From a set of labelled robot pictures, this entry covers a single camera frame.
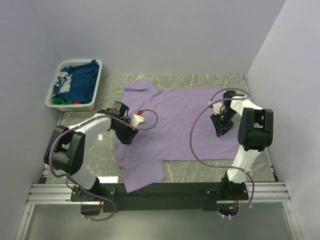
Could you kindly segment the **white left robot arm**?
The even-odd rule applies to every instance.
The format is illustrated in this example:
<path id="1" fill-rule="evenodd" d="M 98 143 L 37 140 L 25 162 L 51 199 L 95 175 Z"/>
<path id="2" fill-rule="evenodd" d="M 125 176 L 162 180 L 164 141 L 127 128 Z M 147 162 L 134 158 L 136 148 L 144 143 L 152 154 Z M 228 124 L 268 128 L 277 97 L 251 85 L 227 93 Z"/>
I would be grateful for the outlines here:
<path id="1" fill-rule="evenodd" d="M 81 123 L 55 127 L 44 155 L 52 175 L 71 178 L 82 187 L 82 195 L 88 201 L 96 200 L 100 195 L 100 180 L 83 164 L 86 141 L 112 130 L 122 144 L 131 144 L 139 132 L 136 127 L 145 119 L 139 114 L 130 117 L 128 113 L 128 106 L 115 101 L 111 108 L 101 109 Z"/>

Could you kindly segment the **purple t shirt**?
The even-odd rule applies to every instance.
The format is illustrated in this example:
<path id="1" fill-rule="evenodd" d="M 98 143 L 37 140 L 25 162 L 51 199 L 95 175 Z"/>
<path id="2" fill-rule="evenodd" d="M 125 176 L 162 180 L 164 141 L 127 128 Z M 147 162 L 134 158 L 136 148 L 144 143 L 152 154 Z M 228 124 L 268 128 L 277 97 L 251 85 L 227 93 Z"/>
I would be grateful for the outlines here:
<path id="1" fill-rule="evenodd" d="M 115 140 L 118 166 L 127 192 L 165 178 L 163 161 L 233 160 L 239 149 L 235 129 L 218 137 L 206 110 L 219 86 L 159 90 L 146 79 L 126 83 L 121 102 L 129 114 L 143 111 L 146 123 L 130 145 Z"/>

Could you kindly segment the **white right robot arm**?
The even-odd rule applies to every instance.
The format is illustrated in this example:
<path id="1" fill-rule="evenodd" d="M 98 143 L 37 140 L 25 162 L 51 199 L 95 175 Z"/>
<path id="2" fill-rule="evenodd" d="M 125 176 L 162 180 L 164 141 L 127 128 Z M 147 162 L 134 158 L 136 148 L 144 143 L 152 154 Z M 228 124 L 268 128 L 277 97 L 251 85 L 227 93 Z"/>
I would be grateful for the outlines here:
<path id="1" fill-rule="evenodd" d="M 217 103 L 210 100 L 213 114 L 210 119 L 215 127 L 218 137 L 230 131 L 234 123 L 232 118 L 238 114 L 240 124 L 237 139 L 239 148 L 232 167 L 226 171 L 229 182 L 219 187 L 222 198 L 230 200 L 237 194 L 234 184 L 242 184 L 256 158 L 269 147 L 273 141 L 274 112 L 271 109 L 262 108 L 249 100 L 247 92 L 237 94 L 236 88 L 223 90 L 223 99 Z"/>

